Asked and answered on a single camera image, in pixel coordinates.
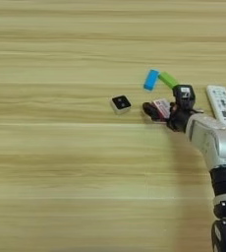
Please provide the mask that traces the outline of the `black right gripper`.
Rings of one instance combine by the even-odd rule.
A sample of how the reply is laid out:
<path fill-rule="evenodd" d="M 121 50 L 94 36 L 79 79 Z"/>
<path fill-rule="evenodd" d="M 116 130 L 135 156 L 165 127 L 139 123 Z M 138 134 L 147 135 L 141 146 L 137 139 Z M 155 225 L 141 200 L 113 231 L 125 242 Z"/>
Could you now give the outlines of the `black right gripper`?
<path fill-rule="evenodd" d="M 158 108 L 150 102 L 144 102 L 142 104 L 142 110 L 154 122 L 166 121 L 166 118 L 162 115 Z M 183 133 L 186 132 L 187 124 L 190 117 L 197 113 L 193 109 L 182 108 L 175 102 L 170 102 L 169 112 L 170 115 L 166 121 L 167 127 L 175 132 Z"/>

